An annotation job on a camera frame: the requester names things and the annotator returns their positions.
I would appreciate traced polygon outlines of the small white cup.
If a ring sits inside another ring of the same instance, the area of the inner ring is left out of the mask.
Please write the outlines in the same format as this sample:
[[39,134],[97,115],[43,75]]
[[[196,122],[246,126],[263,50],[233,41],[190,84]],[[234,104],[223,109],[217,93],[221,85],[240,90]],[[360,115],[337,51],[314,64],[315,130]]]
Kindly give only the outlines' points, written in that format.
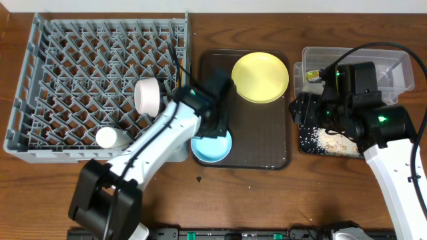
[[123,130],[114,127],[102,127],[96,133],[95,140],[103,149],[123,149],[132,142]]

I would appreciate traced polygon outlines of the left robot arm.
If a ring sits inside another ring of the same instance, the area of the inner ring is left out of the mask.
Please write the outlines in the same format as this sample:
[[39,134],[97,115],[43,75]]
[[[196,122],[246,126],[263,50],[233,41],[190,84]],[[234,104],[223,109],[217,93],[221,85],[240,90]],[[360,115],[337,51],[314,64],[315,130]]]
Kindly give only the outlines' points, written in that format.
[[229,97],[236,86],[217,70],[206,81],[184,85],[164,112],[133,144],[106,163],[81,169],[68,216],[96,239],[141,239],[143,191],[159,168],[193,137],[223,137]]

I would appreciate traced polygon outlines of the white bowl with food scraps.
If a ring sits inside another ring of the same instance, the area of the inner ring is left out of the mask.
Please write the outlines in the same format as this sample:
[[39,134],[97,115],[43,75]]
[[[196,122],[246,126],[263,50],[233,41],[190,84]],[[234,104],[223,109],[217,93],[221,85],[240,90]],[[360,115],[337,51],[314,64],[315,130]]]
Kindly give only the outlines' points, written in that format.
[[135,109],[140,114],[156,117],[160,107],[159,83],[155,77],[139,80],[135,85]]

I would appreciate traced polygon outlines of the light blue bowl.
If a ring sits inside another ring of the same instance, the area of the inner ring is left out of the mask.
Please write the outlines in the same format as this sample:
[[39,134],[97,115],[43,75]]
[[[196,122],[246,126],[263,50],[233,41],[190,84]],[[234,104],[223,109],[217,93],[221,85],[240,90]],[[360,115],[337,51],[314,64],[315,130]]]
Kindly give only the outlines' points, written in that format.
[[225,137],[194,137],[190,140],[193,154],[204,163],[216,163],[225,159],[232,149],[232,143],[229,131]]

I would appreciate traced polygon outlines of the yellow round plate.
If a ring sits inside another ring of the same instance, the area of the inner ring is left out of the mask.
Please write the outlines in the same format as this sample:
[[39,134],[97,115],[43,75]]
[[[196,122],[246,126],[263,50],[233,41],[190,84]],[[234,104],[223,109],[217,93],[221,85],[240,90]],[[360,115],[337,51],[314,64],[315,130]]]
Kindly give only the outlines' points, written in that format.
[[289,85],[288,68],[278,57],[253,52],[239,58],[232,69],[238,94],[252,103],[271,103],[280,98]]

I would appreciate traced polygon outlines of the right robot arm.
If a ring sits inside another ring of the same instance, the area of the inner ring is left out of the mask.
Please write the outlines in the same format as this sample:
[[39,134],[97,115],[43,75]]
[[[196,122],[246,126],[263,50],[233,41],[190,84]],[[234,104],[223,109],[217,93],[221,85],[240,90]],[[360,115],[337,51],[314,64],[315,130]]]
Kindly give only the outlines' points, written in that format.
[[373,62],[333,64],[320,70],[318,79],[322,94],[301,92],[290,103],[293,122],[354,142],[380,185],[397,238],[425,239],[421,134],[407,110],[383,102]]

